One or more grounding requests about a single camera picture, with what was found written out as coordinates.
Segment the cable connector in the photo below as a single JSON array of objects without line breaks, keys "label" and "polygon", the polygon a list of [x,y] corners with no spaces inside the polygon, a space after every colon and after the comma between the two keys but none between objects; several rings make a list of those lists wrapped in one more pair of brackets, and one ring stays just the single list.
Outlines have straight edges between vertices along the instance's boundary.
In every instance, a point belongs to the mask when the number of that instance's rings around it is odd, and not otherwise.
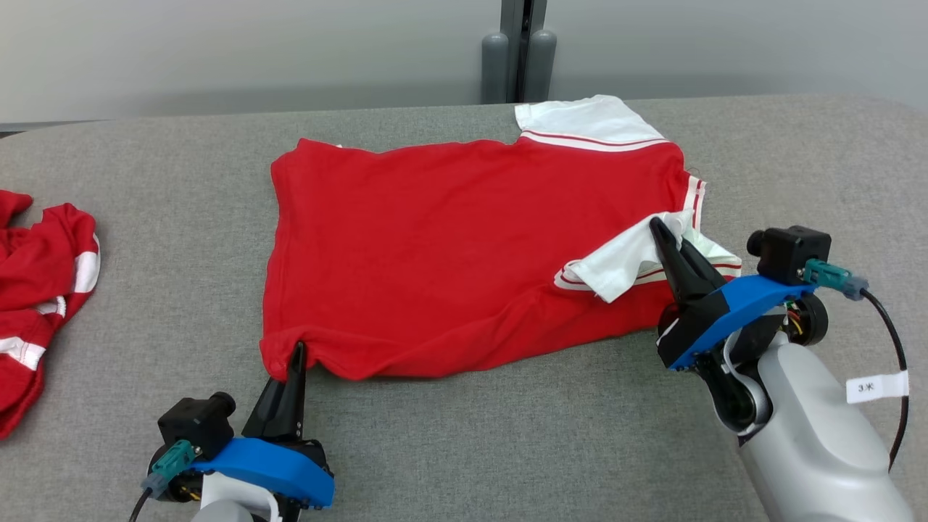
[{"label": "cable connector", "polygon": [[168,488],[168,483],[190,467],[197,452],[187,440],[178,440],[151,466],[151,473],[142,481],[142,489],[151,489],[151,498],[157,499]]},{"label": "cable connector", "polygon": [[864,296],[861,292],[870,288],[867,280],[855,276],[850,270],[831,265],[819,259],[806,261],[806,268],[803,270],[802,276],[803,281],[837,290],[852,301],[862,300]]}]

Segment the gray table surface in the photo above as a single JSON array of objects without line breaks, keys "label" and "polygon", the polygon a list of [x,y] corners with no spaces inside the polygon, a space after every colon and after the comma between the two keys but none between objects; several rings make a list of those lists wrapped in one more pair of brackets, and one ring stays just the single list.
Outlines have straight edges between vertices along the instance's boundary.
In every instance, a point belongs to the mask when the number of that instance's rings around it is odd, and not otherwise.
[{"label": "gray table surface", "polygon": [[[830,232],[834,262],[870,277],[907,342],[909,434],[893,478],[928,520],[928,118],[869,98],[633,101],[709,183],[703,230],[754,261],[757,228]],[[181,397],[231,393],[240,429],[266,378],[264,269],[277,222],[268,165],[300,137],[388,150],[511,142],[510,106],[322,111],[76,124],[0,140],[0,187],[98,220],[97,293],[46,357],[38,404],[0,442],[0,518],[121,520],[155,420]],[[826,294],[816,349],[839,380],[892,372],[875,312]],[[490,372],[346,382],[314,369],[307,434],[337,478],[308,520],[764,520],[735,444],[693,376],[664,370],[654,335],[579,346]],[[889,443],[898,402],[863,410]],[[146,521],[195,506],[150,502]]]}]

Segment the folded garment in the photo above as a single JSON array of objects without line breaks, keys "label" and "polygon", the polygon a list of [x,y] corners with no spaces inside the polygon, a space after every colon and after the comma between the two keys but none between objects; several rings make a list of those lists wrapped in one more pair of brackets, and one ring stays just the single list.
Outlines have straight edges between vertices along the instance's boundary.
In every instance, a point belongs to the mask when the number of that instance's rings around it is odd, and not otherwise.
[{"label": "folded garment", "polygon": [[96,221],[69,203],[31,228],[9,228],[32,198],[0,190],[0,438],[42,394],[42,356],[81,308],[99,273]]},{"label": "folded garment", "polygon": [[653,327],[673,301],[655,215],[739,274],[700,232],[705,183],[620,99],[515,117],[513,144],[374,153],[304,139],[273,163],[261,341],[273,377],[298,340],[344,378],[441,377]]}]

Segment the white label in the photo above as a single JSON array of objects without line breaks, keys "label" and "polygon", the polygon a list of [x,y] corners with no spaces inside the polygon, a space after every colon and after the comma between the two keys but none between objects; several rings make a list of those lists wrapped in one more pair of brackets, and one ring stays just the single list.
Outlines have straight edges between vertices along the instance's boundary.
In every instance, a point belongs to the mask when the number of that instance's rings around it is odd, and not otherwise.
[{"label": "white label", "polygon": [[847,403],[857,404],[877,398],[903,397],[909,394],[909,371],[891,375],[871,375],[847,380]]}]

